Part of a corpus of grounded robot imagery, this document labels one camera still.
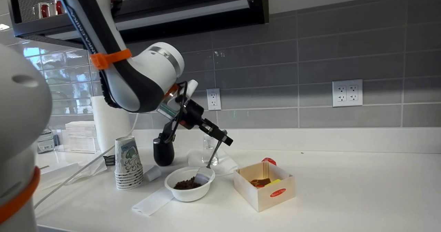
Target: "brown food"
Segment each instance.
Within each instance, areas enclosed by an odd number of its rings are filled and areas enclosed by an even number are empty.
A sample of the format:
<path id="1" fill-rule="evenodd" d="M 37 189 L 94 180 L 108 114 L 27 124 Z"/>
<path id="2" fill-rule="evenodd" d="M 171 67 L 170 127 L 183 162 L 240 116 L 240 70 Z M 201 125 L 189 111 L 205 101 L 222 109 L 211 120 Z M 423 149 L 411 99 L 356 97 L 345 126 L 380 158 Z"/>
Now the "brown food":
<path id="1" fill-rule="evenodd" d="M 194 177 L 192 177 L 189 180 L 183 180 L 183 181 L 176 183 L 174 188 L 177 190 L 189 190 L 189 189 L 198 188 L 201 186 L 201 184 L 193 183 L 193 182 L 194 182 Z"/>
<path id="2" fill-rule="evenodd" d="M 261 179 L 261 180 L 252 180 L 250 181 L 251 185 L 257 186 L 265 186 L 269 183 L 271 183 L 271 180 L 269 178 Z"/>

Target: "white outlet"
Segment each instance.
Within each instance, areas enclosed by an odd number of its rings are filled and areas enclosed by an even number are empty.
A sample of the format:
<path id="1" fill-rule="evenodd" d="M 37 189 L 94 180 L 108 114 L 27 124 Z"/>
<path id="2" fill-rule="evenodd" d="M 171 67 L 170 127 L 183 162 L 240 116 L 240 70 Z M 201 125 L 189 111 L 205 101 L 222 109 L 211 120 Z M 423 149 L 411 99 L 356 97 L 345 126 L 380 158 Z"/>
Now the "white outlet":
<path id="1" fill-rule="evenodd" d="M 207 89 L 208 110 L 221 109 L 221 91 L 219 88 Z"/>
<path id="2" fill-rule="evenodd" d="M 363 80 L 332 82 L 332 106 L 363 105 Z"/>

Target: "paper towel roll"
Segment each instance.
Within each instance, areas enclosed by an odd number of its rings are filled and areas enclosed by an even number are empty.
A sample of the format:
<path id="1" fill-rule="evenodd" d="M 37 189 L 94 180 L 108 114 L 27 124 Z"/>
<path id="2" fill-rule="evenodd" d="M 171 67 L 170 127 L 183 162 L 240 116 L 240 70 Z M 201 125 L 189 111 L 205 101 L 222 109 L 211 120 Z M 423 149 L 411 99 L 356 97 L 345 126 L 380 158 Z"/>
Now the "paper towel roll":
<path id="1" fill-rule="evenodd" d="M 129 112 L 121 108 L 112 108 L 104 96 L 94 96 L 92 100 L 93 121 L 95 121 L 96 137 L 101 152 L 115 144 L 115 139 L 126 136 L 130 132 Z M 106 156 L 115 155 L 115 149 Z"/>

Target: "tile backsplash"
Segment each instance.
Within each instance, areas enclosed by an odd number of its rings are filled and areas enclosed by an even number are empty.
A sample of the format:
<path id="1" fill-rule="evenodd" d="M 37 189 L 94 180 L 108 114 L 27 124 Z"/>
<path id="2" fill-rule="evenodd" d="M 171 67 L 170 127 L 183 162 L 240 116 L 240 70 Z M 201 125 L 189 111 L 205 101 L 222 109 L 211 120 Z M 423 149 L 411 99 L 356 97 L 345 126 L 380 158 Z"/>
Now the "tile backsplash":
<path id="1" fill-rule="evenodd" d="M 0 0 L 0 23 L 11 25 Z M 220 88 L 221 128 L 441 127 L 440 0 L 357 0 L 272 14 L 270 23 L 129 44 L 134 55 L 164 41 L 183 55 L 179 80 L 199 82 L 193 99 Z M 101 94 L 85 50 L 13 37 L 0 43 L 26 57 L 49 84 L 49 125 L 93 120 Z M 364 105 L 332 107 L 334 80 L 361 78 Z M 137 129 L 161 129 L 158 113 Z"/>

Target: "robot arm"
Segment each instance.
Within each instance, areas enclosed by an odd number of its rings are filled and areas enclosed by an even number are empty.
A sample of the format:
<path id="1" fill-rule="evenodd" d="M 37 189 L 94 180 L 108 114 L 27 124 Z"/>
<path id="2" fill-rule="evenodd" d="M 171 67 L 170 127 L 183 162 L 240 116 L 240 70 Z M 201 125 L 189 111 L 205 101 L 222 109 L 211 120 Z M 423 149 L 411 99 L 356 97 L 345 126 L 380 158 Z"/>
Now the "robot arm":
<path id="1" fill-rule="evenodd" d="M 109 55 L 126 50 L 112 18 L 110 0 L 61 1 L 91 54 Z M 157 110 L 187 129 L 198 126 L 231 145 L 233 140 L 211 121 L 203 119 L 204 109 L 190 99 L 197 82 L 191 80 L 185 88 L 176 84 L 183 69 L 184 60 L 177 49 L 163 42 L 153 44 L 138 56 L 100 70 L 104 99 L 110 106 L 132 113 Z"/>

